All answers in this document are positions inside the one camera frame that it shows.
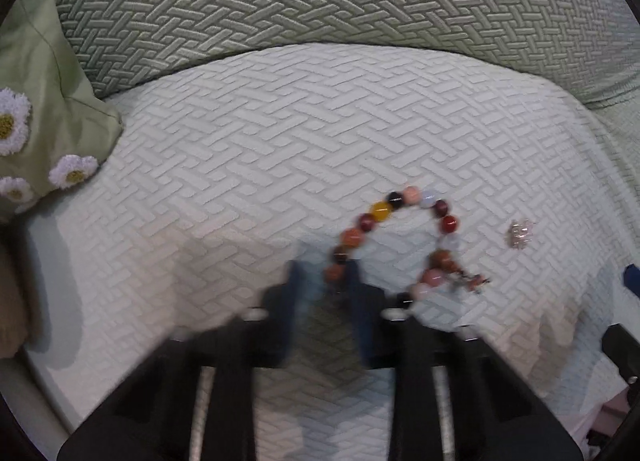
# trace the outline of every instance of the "woven pattern fabric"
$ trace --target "woven pattern fabric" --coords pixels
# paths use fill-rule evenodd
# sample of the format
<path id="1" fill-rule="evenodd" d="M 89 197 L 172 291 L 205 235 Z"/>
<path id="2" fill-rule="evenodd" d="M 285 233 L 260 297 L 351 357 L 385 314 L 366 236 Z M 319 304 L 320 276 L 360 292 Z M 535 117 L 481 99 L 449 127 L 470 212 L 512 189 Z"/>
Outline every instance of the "woven pattern fabric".
<path id="1" fill-rule="evenodd" d="M 310 41 L 443 49 L 544 76 L 583 103 L 637 74 L 624 0 L 57 0 L 100 96 L 204 60 Z"/>
<path id="2" fill-rule="evenodd" d="M 305 44 L 110 102 L 126 120 L 113 154 L 26 232 L 49 319 L 28 354 L 73 424 L 172 326 L 220 324 L 297 258 L 309 282 L 292 359 L 258 376 L 261 459 L 384 459 L 389 373 L 359 366 L 321 272 L 339 233 L 406 184 L 450 201 L 461 263 L 493 279 L 480 296 L 443 285 L 414 304 L 420 319 L 477 325 L 560 414 L 619 391 L 600 338 L 612 321 L 640 336 L 620 275 L 640 209 L 597 119 L 558 86 L 446 52 Z M 511 250 L 523 217 L 533 241 Z M 407 208 L 369 235 L 366 281 L 400 291 L 438 231 Z"/>

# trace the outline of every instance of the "pillow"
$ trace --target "pillow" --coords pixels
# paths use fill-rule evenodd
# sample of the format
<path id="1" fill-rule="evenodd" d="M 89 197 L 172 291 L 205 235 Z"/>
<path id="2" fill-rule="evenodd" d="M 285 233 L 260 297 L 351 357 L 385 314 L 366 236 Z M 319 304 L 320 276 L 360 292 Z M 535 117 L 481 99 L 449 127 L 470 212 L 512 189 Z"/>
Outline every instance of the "pillow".
<path id="1" fill-rule="evenodd" d="M 94 97 L 54 0 L 17 0 L 0 26 L 0 218 L 95 173 L 122 131 Z"/>
<path id="2" fill-rule="evenodd" d="M 12 264 L 0 242 L 0 358 L 12 357 L 28 335 L 27 311 Z"/>

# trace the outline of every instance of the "green pillow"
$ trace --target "green pillow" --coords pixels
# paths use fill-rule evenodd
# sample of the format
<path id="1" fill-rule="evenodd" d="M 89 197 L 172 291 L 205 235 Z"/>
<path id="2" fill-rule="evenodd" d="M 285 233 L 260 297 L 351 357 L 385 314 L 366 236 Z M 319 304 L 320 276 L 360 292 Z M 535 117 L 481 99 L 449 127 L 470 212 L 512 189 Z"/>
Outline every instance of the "green pillow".
<path id="1" fill-rule="evenodd" d="M 17 0 L 0 25 L 0 221 L 90 177 L 121 131 L 62 34 L 55 0 Z"/>

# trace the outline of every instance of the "daisy flower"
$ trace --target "daisy flower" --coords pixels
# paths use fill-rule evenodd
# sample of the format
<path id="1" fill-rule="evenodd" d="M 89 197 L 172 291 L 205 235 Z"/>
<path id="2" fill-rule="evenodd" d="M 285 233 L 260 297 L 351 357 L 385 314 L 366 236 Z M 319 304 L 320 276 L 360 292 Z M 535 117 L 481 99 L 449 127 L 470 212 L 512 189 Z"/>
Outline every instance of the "daisy flower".
<path id="1" fill-rule="evenodd" d="M 0 89 L 0 156 L 19 152 L 29 137 L 31 103 L 24 94 Z"/>
<path id="2" fill-rule="evenodd" d="M 98 170 L 98 160 L 93 156 L 74 154 L 63 156 L 49 172 L 49 181 L 58 188 L 70 188 L 91 177 Z"/>
<path id="3" fill-rule="evenodd" d="M 0 196 L 14 203 L 28 203 L 33 199 L 31 185 L 21 177 L 0 178 Z"/>

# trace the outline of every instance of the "bracelet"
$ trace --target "bracelet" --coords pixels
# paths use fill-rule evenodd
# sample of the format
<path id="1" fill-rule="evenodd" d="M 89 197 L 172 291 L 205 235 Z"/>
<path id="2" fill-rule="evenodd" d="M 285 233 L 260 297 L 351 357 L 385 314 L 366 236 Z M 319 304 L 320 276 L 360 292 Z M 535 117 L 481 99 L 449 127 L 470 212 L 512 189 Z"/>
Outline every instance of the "bracelet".
<path id="1" fill-rule="evenodd" d="M 479 291 L 482 284 L 489 282 L 483 275 L 469 274 L 454 260 L 453 251 L 457 251 L 460 243 L 459 237 L 454 233 L 459 221 L 456 216 L 449 214 L 449 203 L 444 199 L 436 199 L 436 194 L 430 190 L 420 192 L 415 186 L 408 186 L 402 192 L 391 192 L 385 201 L 374 203 L 368 213 L 359 215 L 353 228 L 340 234 L 340 244 L 332 251 L 333 264 L 324 270 L 325 281 L 330 284 L 339 283 L 351 251 L 363 244 L 365 234 L 373 231 L 392 212 L 412 205 L 431 209 L 440 220 L 441 232 L 438 247 L 428 256 L 427 268 L 420 275 L 417 284 L 412 286 L 414 298 L 423 298 L 428 290 L 442 284 L 447 275 L 472 292 Z"/>

